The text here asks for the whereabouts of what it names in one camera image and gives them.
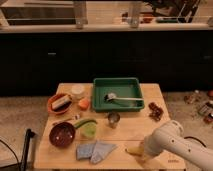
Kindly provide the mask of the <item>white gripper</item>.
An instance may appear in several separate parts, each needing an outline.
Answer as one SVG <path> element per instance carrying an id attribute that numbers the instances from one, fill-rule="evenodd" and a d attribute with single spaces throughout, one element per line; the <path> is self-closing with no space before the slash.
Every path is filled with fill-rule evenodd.
<path id="1" fill-rule="evenodd" d="M 146 136 L 144 142 L 139 143 L 138 148 L 140 151 L 139 159 L 142 163 L 147 162 L 148 157 L 154 158 L 163 152 L 163 148 L 151 135 Z"/>

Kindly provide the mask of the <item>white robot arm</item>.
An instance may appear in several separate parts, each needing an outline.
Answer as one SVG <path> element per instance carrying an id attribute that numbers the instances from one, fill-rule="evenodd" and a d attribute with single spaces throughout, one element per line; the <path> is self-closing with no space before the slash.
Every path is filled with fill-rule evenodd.
<path id="1" fill-rule="evenodd" d="M 167 121 L 156 128 L 144 138 L 142 160 L 155 158 L 166 150 L 204 171 L 213 171 L 213 150 L 184 139 L 183 131 L 183 126 L 175 120 Z"/>

